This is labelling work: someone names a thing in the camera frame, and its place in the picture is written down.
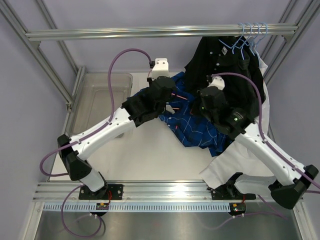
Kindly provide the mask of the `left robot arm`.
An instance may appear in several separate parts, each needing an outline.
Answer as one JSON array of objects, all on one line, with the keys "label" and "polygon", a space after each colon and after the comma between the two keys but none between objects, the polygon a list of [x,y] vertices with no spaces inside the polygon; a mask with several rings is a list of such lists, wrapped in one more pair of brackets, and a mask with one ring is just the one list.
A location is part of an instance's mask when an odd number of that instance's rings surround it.
[{"label": "left robot arm", "polygon": [[168,76],[149,80],[148,87],[129,97],[109,118],[78,135],[59,136],[59,157],[70,179],[80,181],[89,196],[103,199],[109,186],[88,158],[110,140],[161,115],[175,88],[174,80]]}]

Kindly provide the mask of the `pink wire hanger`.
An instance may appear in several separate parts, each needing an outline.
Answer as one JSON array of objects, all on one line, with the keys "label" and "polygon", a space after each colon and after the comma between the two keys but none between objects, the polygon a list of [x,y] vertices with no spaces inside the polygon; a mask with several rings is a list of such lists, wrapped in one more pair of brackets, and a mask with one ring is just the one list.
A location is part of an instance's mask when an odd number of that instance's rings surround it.
[{"label": "pink wire hanger", "polygon": [[179,111],[185,108],[188,105],[189,101],[188,98],[176,93],[171,94],[171,99],[169,105],[172,107],[173,110]]}]

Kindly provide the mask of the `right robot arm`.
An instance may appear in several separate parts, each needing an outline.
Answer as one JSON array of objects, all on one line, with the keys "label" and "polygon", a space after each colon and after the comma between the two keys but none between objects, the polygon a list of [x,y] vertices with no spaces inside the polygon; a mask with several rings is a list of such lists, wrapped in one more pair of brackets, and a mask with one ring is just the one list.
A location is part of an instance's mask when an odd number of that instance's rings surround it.
[{"label": "right robot arm", "polygon": [[293,209],[319,171],[290,157],[265,135],[270,107],[266,91],[251,90],[246,101],[232,105],[223,88],[209,86],[199,99],[200,112],[232,139],[200,173],[206,184],[232,199],[255,194]]}]

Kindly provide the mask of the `blue plaid shirt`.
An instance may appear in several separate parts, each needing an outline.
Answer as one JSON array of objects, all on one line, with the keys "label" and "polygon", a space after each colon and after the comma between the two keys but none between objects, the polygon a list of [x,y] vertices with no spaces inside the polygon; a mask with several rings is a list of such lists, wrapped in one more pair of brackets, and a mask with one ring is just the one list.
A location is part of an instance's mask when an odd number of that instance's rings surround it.
[{"label": "blue plaid shirt", "polygon": [[205,117],[191,114],[191,105],[196,97],[185,91],[185,73],[179,72],[172,79],[176,86],[173,93],[187,97],[188,105],[181,110],[173,110],[168,102],[168,110],[158,118],[170,128],[184,147],[208,148],[211,156],[220,155],[233,141],[219,132]]}]

